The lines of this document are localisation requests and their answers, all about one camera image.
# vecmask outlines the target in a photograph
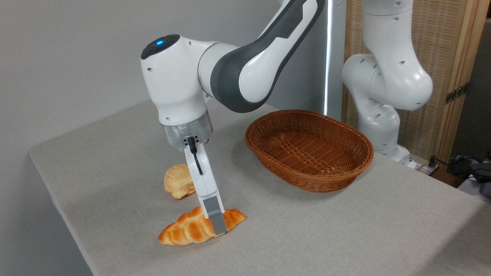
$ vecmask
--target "brown woven basket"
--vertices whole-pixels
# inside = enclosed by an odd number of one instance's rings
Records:
[[[316,193],[342,189],[373,160],[373,146],[357,129],[320,113],[280,110],[255,120],[245,143],[286,182]]]

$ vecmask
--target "metal hinge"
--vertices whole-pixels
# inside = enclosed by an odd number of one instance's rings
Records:
[[[462,85],[461,87],[455,89],[454,91],[447,94],[447,99],[445,100],[445,104],[451,103],[455,101],[455,99],[460,98],[462,95],[467,93],[469,89],[469,83]]]

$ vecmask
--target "croissant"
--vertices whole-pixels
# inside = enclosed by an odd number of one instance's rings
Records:
[[[223,213],[227,230],[232,230],[247,217],[237,209],[225,210]],[[165,245],[188,245],[191,243],[203,243],[212,237],[218,237],[213,231],[209,219],[205,219],[201,207],[194,208],[191,212],[181,215],[176,222],[169,224],[160,233],[159,242]]]

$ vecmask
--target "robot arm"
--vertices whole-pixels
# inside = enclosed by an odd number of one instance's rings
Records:
[[[261,36],[243,47],[173,34],[153,41],[141,54],[143,77],[159,121],[169,144],[184,151],[203,213],[216,234],[227,229],[204,148],[213,132],[205,93],[236,112],[263,105],[324,2],[281,0]]]
[[[214,44],[201,57],[198,74],[205,92],[235,112],[263,105],[278,76],[324,7],[325,0],[283,0],[254,42]]]
[[[405,165],[409,152],[397,145],[400,119],[394,108],[419,109],[433,90],[412,46],[412,4],[364,0],[363,42],[372,54],[350,57],[342,71],[358,111],[358,128],[375,151]]]

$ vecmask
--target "bun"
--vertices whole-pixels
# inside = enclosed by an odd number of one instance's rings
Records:
[[[179,164],[168,169],[164,176],[164,190],[176,199],[195,193],[188,166]]]
[[[247,217],[237,209],[225,210],[223,213],[227,230],[232,230]],[[201,207],[194,208],[191,212],[181,215],[175,223],[169,224],[160,233],[159,242],[165,245],[188,245],[191,243],[203,243],[212,237],[218,237],[213,231],[209,219],[205,219]]]

